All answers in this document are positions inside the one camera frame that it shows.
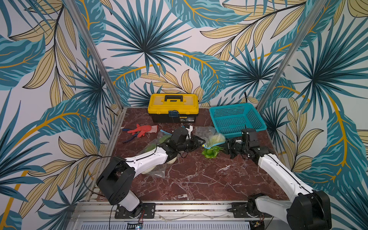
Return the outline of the chinese cabbage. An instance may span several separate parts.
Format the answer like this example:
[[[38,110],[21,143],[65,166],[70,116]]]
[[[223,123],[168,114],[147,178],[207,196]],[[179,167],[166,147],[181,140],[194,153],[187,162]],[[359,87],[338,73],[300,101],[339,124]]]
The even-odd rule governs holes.
[[[206,143],[202,145],[204,148],[202,155],[207,159],[214,159],[217,157],[219,152],[223,150],[222,144],[226,142],[224,135],[220,133],[211,134],[205,138]]]
[[[171,135],[164,135],[158,139],[158,144],[165,143],[171,138]]]
[[[143,150],[143,153],[146,153],[146,152],[149,152],[149,151],[152,151],[152,150],[155,150],[157,147],[157,144],[156,143],[151,143],[149,144],[144,150]]]

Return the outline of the clear zipper bag blue seal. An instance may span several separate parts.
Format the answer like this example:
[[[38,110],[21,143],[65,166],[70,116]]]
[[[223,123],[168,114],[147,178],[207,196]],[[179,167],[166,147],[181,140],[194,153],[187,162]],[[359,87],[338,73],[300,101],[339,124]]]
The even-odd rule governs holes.
[[[164,135],[171,135],[171,134],[166,131],[160,130],[158,132],[157,138],[149,143],[149,144],[156,143],[157,147],[155,150],[148,152],[149,153],[148,155],[152,153],[153,155],[149,156],[147,160],[143,160],[143,167],[140,167],[139,169],[140,174],[164,179],[166,177],[165,176],[166,169],[172,164],[174,164],[175,161],[177,160],[179,154],[177,154],[172,159],[170,157],[166,159],[164,155],[165,151],[162,149],[159,149],[158,139]],[[143,150],[142,150],[139,153],[139,155],[142,155],[142,154],[145,155],[146,153],[143,153]]]

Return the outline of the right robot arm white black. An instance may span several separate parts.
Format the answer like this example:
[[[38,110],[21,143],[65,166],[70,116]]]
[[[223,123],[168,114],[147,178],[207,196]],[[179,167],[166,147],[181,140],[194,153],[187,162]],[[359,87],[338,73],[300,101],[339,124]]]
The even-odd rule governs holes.
[[[246,204],[232,207],[252,218],[268,214],[289,225],[293,230],[330,230],[332,228],[329,196],[299,179],[273,154],[256,141],[227,140],[225,149],[231,157],[246,156],[267,172],[287,195],[288,200],[275,200],[264,194],[248,197]]]

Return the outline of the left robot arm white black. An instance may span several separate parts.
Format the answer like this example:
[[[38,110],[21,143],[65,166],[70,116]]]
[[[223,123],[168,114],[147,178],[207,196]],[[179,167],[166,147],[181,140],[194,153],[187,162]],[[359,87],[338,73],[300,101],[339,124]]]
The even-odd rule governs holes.
[[[180,127],[152,150],[130,158],[117,158],[109,162],[98,177],[96,184],[110,205],[125,208],[132,217],[142,212],[141,200],[130,190],[133,180],[158,165],[174,162],[181,153],[192,152],[206,141]]]

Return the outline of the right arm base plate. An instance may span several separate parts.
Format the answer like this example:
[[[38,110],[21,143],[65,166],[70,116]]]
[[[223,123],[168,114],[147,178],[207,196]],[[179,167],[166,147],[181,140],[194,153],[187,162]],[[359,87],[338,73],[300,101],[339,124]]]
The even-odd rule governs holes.
[[[233,202],[227,209],[235,218],[270,218],[269,214],[260,212],[251,202]]]

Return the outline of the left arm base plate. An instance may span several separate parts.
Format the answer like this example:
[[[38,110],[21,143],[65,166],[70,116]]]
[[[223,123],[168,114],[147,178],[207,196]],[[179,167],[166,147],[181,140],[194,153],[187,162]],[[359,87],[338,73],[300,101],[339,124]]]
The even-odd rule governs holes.
[[[153,219],[155,210],[155,203],[139,204],[133,211],[128,211],[122,205],[118,204],[115,212],[115,219]]]

